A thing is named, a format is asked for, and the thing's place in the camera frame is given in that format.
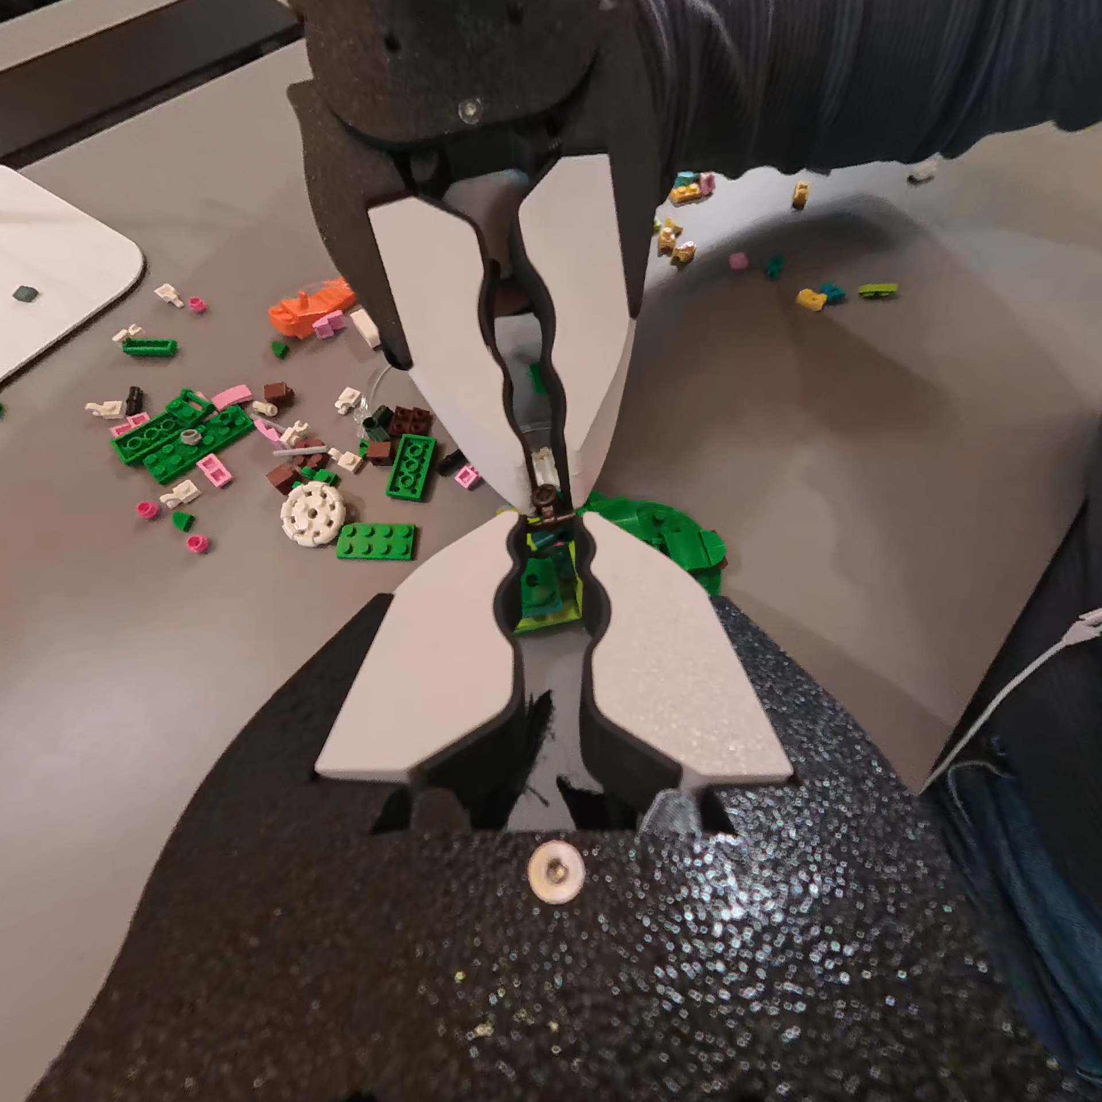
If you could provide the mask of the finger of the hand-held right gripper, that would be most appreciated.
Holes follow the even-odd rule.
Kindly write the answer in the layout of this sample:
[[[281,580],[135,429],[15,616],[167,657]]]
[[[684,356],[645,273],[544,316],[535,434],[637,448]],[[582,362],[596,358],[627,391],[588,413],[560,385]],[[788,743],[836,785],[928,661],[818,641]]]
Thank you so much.
[[[625,387],[629,314],[607,153],[556,159],[521,198],[521,257],[548,295],[543,352],[556,377],[564,476],[584,505],[605,462]]]
[[[529,458],[483,303],[489,269],[480,230],[422,198],[377,204],[367,218],[409,350],[409,377],[487,486],[527,509]]]

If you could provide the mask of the white book stand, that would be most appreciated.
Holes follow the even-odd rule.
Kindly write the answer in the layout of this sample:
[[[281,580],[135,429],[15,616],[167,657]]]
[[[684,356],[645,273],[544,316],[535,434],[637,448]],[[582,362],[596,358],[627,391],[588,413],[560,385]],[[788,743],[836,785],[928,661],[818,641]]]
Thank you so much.
[[[127,295],[145,271],[117,230],[1,167],[1,379]],[[39,297],[25,305],[17,285]]]

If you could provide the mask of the scattered yellow teal lego bits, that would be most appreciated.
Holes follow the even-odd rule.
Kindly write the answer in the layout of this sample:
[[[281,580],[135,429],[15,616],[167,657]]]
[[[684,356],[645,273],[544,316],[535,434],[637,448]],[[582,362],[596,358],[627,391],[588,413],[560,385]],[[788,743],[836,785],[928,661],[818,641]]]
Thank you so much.
[[[781,177],[775,169],[755,169],[726,181],[718,173],[682,171],[653,218],[655,255],[672,269],[712,263],[731,277],[759,273],[804,310],[832,309],[851,297],[897,297],[897,279],[840,279],[840,246],[830,246],[824,261],[810,255],[828,228],[857,228],[853,210],[826,208],[826,198],[808,173]]]

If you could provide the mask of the pile of lego pieces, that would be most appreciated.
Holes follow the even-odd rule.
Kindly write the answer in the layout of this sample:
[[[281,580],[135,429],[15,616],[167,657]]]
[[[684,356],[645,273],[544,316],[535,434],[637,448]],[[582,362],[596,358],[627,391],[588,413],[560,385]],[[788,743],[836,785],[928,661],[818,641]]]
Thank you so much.
[[[434,464],[436,438],[430,434],[428,409],[365,407],[361,391],[344,387],[334,411],[340,417],[361,415],[361,436],[356,448],[334,448],[312,436],[308,421],[277,423],[293,401],[295,389],[275,379],[263,383],[259,393],[245,383],[212,397],[184,387],[155,415],[145,409],[143,391],[129,387],[123,399],[88,401],[84,411],[110,423],[112,448],[123,466],[143,468],[157,486],[167,488],[157,499],[139,499],[135,515],[145,521],[169,515],[192,555],[208,553],[212,541],[196,531],[196,517],[184,509],[200,497],[190,474],[198,472],[210,488],[230,486],[234,476],[222,452],[249,434],[265,438],[279,460],[265,478],[281,495],[283,535],[297,547],[332,547],[338,558],[415,556],[415,525],[350,519],[342,478],[365,464],[387,472],[383,495],[389,501],[420,503],[434,470],[452,470],[466,488],[478,484],[474,468],[458,452]]]

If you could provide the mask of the person's leg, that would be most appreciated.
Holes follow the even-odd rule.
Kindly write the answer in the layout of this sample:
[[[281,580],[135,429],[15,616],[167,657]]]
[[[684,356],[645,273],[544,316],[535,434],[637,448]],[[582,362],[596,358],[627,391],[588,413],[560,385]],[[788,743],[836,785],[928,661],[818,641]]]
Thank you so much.
[[[1099,1094],[1099,773],[991,724],[924,789],[1017,1009]]]

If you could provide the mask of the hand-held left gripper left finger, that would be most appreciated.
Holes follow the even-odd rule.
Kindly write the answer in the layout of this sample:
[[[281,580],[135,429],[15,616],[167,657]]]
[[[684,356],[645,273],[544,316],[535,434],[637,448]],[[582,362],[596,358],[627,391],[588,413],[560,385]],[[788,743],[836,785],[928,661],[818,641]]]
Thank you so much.
[[[527,519],[501,511],[403,578],[312,771],[452,797],[476,830],[505,830],[552,716],[515,639]]]

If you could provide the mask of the green lego model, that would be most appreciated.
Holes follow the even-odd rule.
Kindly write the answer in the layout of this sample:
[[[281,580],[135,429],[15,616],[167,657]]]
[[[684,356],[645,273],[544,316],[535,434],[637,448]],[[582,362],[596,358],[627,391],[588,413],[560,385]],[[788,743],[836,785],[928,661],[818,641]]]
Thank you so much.
[[[722,594],[727,564],[724,539],[668,503],[607,497],[592,492],[580,513],[592,511],[659,551],[688,572],[710,598]],[[519,578],[521,614],[515,635],[568,625],[582,619],[584,584],[576,572],[576,549],[564,529],[527,519],[527,558]]]

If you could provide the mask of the person's right forearm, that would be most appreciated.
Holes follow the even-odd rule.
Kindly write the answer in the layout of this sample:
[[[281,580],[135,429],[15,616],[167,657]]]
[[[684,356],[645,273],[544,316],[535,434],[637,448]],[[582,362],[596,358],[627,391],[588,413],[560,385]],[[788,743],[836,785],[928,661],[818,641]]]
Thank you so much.
[[[635,2],[663,173],[954,159],[1099,122],[1099,2]]]

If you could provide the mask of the person's torso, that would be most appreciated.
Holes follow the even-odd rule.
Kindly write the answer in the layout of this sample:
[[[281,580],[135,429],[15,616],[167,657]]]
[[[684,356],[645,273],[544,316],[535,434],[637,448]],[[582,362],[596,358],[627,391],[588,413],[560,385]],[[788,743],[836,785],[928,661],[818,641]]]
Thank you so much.
[[[1019,763],[1099,741],[1099,501],[1078,507],[1052,560],[989,661],[934,775],[983,738]]]

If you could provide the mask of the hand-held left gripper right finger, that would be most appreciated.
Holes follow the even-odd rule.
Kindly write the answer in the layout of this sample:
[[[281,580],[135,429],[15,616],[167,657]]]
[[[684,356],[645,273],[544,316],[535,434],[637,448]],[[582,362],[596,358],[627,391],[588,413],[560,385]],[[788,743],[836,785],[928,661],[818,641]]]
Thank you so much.
[[[578,519],[580,753],[613,802],[639,818],[663,793],[794,777],[718,612],[670,558],[596,511]]]

